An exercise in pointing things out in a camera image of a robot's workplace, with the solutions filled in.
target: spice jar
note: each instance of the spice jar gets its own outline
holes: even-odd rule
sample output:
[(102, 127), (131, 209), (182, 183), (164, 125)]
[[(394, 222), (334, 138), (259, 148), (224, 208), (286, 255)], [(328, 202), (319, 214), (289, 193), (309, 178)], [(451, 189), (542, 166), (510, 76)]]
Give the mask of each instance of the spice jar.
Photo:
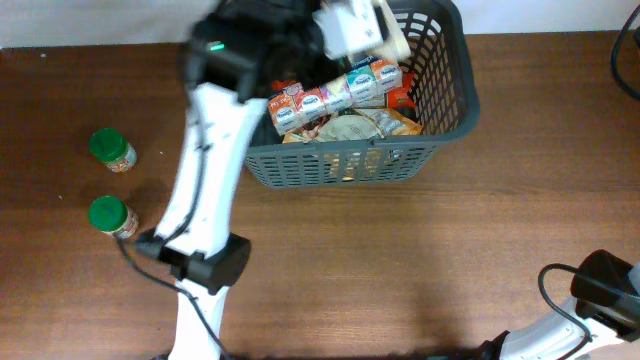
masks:
[(89, 150), (113, 172), (124, 172), (136, 163), (133, 146), (115, 129), (98, 130), (89, 140)]
[(89, 207), (89, 222), (103, 233), (127, 239), (138, 230), (138, 216), (120, 199), (103, 196)]

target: gray plastic basket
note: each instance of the gray plastic basket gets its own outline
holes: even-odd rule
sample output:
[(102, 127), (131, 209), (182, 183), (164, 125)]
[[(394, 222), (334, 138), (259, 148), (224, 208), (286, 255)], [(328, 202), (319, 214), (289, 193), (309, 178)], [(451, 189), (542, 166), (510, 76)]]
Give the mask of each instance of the gray plastic basket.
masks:
[(476, 125), (480, 105), (460, 12), (449, 0), (389, 0), (412, 54), (409, 95), (424, 126), (418, 136), (250, 147), (245, 164), (272, 188), (405, 180), (446, 143)]

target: green led light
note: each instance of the green led light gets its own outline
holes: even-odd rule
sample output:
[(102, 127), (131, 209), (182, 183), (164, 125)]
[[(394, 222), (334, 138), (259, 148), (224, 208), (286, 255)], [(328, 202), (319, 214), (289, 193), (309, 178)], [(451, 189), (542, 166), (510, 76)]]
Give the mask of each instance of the green led light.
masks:
[(220, 51), (222, 49), (224, 49), (224, 44), (223, 43), (218, 43), (218, 44), (209, 46), (209, 51), (211, 51), (211, 52)]

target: jar label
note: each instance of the jar label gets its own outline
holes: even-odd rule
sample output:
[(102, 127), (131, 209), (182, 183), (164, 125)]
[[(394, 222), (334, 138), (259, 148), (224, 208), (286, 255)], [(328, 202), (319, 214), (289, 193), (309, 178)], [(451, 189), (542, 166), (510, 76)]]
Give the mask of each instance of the jar label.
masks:
[(103, 233), (118, 239), (128, 239), (138, 230), (139, 225), (138, 215), (127, 206), (127, 220), (124, 224), (114, 231), (103, 231)]
[(127, 151), (123, 156), (119, 157), (113, 162), (104, 163), (109, 170), (113, 172), (124, 172), (129, 169), (136, 163), (138, 159), (137, 154), (133, 146), (131, 144), (127, 144)]

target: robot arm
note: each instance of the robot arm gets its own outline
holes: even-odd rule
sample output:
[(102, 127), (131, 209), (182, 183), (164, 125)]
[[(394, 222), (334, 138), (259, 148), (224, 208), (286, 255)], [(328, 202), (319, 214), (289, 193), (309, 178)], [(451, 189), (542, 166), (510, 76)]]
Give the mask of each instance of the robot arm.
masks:
[(250, 243), (229, 232), (229, 218), (271, 80), (294, 73), (315, 87), (350, 70), (350, 54), (409, 54), (399, 31), (389, 35), (398, 25), (384, 1), (336, 1), (324, 9), (319, 1), (276, 3), (288, 6), (231, 2), (196, 24), (189, 42), (184, 81), (191, 109), (174, 191), (155, 230), (136, 241), (140, 253), (171, 265), (176, 286), (201, 309), (179, 295), (171, 360), (215, 360), (225, 352), (205, 323), (217, 336), (229, 286), (248, 261)]
[(543, 279), (553, 269), (575, 274), (572, 296), (559, 309), (573, 321), (558, 311), (551, 312), (526, 328), (485, 342), (465, 360), (573, 360), (600, 347), (640, 338), (640, 264), (632, 267), (607, 251), (598, 250), (578, 269), (548, 265), (538, 278), (548, 303), (551, 300), (546, 296)]

